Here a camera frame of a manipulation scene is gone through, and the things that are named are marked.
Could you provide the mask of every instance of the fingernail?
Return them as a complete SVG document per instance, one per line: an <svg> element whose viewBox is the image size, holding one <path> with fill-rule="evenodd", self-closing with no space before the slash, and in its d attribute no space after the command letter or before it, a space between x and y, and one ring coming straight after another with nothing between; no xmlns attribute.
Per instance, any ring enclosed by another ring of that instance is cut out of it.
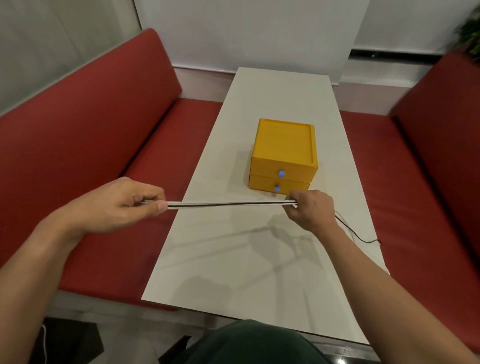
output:
<svg viewBox="0 0 480 364"><path fill-rule="evenodd" d="M165 212L168 210L168 203L166 201L159 201L158 202L158 211L160 213Z"/></svg>

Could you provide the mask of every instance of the dark green shirt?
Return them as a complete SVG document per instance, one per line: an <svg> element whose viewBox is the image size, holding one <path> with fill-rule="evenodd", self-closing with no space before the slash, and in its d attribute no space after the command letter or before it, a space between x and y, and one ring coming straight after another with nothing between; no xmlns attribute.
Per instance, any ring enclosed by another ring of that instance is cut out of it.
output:
<svg viewBox="0 0 480 364"><path fill-rule="evenodd" d="M237 321L201 338L171 364L331 364L312 343L295 331Z"/></svg>

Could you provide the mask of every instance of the black cable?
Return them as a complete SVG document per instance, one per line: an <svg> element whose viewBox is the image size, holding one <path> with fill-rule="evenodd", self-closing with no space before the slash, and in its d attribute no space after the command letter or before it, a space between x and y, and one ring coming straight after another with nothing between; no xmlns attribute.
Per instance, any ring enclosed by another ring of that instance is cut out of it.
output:
<svg viewBox="0 0 480 364"><path fill-rule="evenodd" d="M360 241L364 242L364 243L367 243L367 244L371 244L371 243L374 243L374 242L378 242L380 245L382 245L382 242L378 239L375 239L375 240L372 240L371 242L367 242L365 240L363 240L360 236L357 235L357 233L350 227L348 226L346 223L343 222L343 220L341 218L339 218L337 215L335 215L336 219L338 221L340 221L348 230L350 230Z"/></svg>

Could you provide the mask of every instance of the red backrest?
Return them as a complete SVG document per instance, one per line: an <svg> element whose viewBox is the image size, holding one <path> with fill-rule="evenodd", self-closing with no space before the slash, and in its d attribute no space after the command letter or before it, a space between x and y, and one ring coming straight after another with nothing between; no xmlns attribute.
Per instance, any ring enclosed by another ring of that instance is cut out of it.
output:
<svg viewBox="0 0 480 364"><path fill-rule="evenodd" d="M480 66L445 55L393 108L480 257Z"/></svg>
<svg viewBox="0 0 480 364"><path fill-rule="evenodd" d="M149 29L0 117L0 264L51 211L119 177L180 92Z"/></svg>

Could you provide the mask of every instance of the box lid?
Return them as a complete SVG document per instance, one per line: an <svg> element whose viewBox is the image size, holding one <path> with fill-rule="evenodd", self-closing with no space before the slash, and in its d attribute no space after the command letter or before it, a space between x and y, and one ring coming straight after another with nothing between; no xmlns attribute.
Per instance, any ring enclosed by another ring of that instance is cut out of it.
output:
<svg viewBox="0 0 480 364"><path fill-rule="evenodd" d="M252 158L318 167L315 127L298 122L260 119Z"/></svg>

